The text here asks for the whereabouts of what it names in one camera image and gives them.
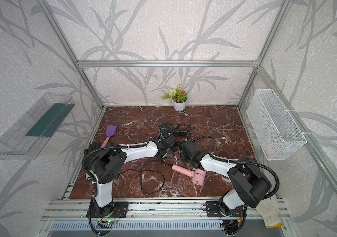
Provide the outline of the dark green hair dryer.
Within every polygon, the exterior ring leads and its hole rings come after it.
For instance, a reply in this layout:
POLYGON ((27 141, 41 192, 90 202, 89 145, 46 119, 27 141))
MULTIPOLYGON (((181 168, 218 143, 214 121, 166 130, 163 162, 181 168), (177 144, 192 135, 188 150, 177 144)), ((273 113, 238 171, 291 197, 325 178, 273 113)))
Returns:
POLYGON ((159 136, 179 135, 185 136, 192 131, 192 126, 189 124, 177 124, 164 123, 159 128, 159 136))

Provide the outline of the pink hair dryer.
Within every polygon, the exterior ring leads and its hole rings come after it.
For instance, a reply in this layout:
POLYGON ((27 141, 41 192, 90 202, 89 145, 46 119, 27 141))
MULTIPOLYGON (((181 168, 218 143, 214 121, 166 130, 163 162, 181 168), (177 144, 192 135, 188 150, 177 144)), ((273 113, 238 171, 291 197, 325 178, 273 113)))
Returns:
POLYGON ((195 169, 194 171, 188 170, 181 166, 172 165, 172 170, 191 177, 192 183, 197 186, 203 186, 206 178, 206 171, 195 169))

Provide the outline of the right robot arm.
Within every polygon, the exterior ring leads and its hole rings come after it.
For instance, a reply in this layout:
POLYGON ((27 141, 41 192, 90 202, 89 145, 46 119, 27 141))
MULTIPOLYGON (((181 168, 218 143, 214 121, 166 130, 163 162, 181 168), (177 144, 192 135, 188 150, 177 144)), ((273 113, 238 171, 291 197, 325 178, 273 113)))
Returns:
POLYGON ((208 171, 230 179, 234 189, 218 201, 220 212, 225 217, 231 216, 239 207, 256 208, 262 200, 272 197, 279 190, 278 175, 268 166, 254 163, 249 158, 233 160, 214 156, 211 151, 202 153, 194 140, 186 140, 179 148, 181 161, 190 163, 195 170, 178 166, 172 169, 191 177, 195 185, 204 184, 208 171))

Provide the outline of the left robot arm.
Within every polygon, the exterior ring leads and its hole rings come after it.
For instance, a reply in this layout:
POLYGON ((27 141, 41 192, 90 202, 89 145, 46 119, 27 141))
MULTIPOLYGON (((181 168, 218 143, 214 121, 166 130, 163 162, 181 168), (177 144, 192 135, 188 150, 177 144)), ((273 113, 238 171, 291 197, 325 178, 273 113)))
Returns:
POLYGON ((81 166, 92 181, 94 194, 86 217, 104 217, 116 209, 112 196, 113 180, 125 163, 145 158, 161 159, 178 145, 175 137, 168 135, 139 144, 118 144, 112 141, 100 148, 94 145, 87 148, 81 166))

